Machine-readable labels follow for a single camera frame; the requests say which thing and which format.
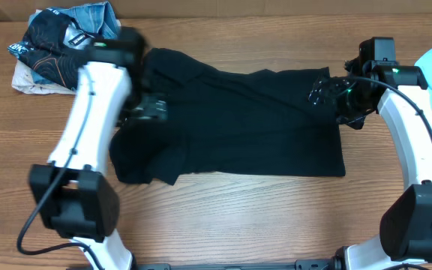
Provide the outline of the black t-shirt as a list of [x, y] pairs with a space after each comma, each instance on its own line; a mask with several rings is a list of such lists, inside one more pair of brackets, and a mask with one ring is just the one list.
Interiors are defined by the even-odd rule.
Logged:
[[127, 121], [109, 156], [119, 181], [169, 185], [188, 173], [331, 176], [346, 173], [330, 106], [308, 102], [326, 67], [228, 73], [171, 49], [145, 56], [165, 121]]

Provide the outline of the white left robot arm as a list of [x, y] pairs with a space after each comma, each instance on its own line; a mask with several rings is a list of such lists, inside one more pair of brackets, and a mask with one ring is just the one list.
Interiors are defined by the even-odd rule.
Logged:
[[[136, 269], [135, 256], [116, 229], [119, 196], [106, 179], [115, 127], [127, 121], [162, 122], [167, 104], [143, 80], [145, 38], [131, 27], [116, 39], [97, 38], [83, 51], [78, 88], [65, 129], [45, 165], [33, 165], [28, 183], [36, 206], [16, 240], [21, 254], [79, 248], [91, 269]], [[64, 244], [26, 250], [23, 238], [36, 217]]]

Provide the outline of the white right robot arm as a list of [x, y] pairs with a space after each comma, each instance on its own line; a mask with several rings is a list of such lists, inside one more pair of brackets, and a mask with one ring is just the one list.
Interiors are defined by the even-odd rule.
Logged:
[[299, 260], [297, 269], [425, 269], [432, 263], [432, 109], [422, 70], [403, 66], [390, 37], [361, 42], [346, 76], [323, 76], [308, 95], [329, 104], [336, 121], [359, 130], [370, 113], [385, 121], [403, 172], [403, 193], [373, 238], [338, 249], [331, 259]]

